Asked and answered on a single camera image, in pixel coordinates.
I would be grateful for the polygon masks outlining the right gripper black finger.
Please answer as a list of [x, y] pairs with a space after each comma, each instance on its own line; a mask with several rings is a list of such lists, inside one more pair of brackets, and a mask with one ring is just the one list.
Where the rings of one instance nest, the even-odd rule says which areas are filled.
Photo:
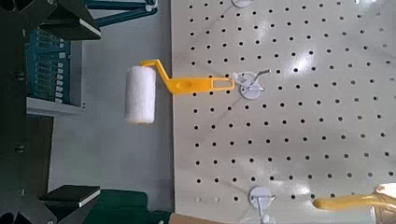
[[64, 40], [98, 40], [102, 36], [84, 0], [21, 1], [21, 14], [34, 28]]
[[83, 224], [101, 193], [99, 186], [62, 185], [39, 197], [21, 189], [21, 224]]

